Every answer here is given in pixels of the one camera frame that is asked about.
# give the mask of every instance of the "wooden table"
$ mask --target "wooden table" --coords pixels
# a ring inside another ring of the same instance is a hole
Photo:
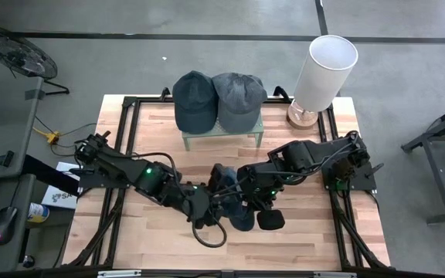
[[[97,121],[96,132],[110,131],[109,145],[114,146],[124,95],[106,95]],[[334,101],[335,118],[340,136],[358,130],[351,98]],[[175,123],[170,103],[143,103],[140,110],[134,151],[168,152],[183,181],[207,182],[215,163],[238,168],[267,160],[267,152],[292,140],[319,142],[318,127],[295,130],[285,121],[287,105],[265,104],[262,108],[265,132],[262,145],[255,148],[253,136],[206,137],[192,139],[191,151],[185,151],[181,131]],[[331,140],[329,124],[326,128]],[[130,119],[127,121],[124,149]],[[168,164],[162,157],[152,158]],[[83,196],[66,244],[63,263],[79,254],[97,230],[104,189],[93,189]],[[298,186],[287,186],[277,196],[274,208],[280,209],[286,225],[276,231],[256,227],[250,232],[235,230],[228,219],[221,223],[228,232],[227,243],[210,249],[200,245],[191,232],[186,217],[172,208],[155,205],[127,190],[121,218],[114,268],[130,269],[233,269],[233,270],[339,270],[338,247],[328,193],[323,189],[321,174],[313,175]],[[364,192],[352,192],[352,204],[358,232],[379,259],[389,265],[384,235],[375,203]],[[219,242],[217,226],[199,232],[210,242]],[[109,234],[103,245],[106,254]],[[353,263],[351,241],[345,237],[348,258]]]

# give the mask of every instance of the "white lamp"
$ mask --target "white lamp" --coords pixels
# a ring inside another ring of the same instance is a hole
[[[327,109],[358,60],[358,51],[340,36],[320,36],[312,41],[287,111],[291,126],[309,128],[317,112]]]

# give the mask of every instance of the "dark gray cap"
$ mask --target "dark gray cap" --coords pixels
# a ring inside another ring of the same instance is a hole
[[[262,81],[251,75],[222,73],[212,78],[219,96],[219,123],[229,133],[244,133],[255,127],[260,107],[267,100]]]
[[[201,134],[212,130],[218,97],[210,77],[191,71],[173,86],[176,125],[180,131]]]

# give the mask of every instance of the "cap brim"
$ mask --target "cap brim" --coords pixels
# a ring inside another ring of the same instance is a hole
[[[217,109],[210,107],[196,114],[187,113],[182,107],[175,104],[176,125],[180,131],[191,134],[202,134],[211,131],[216,124]]]
[[[241,134],[251,131],[259,119],[260,108],[246,114],[235,114],[226,108],[226,105],[219,102],[219,123],[221,127],[232,134]]]

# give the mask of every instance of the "lamp base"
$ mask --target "lamp base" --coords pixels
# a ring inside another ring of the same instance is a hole
[[[299,130],[310,129],[317,122],[318,114],[316,112],[300,112],[292,105],[287,108],[286,120],[290,125]]]

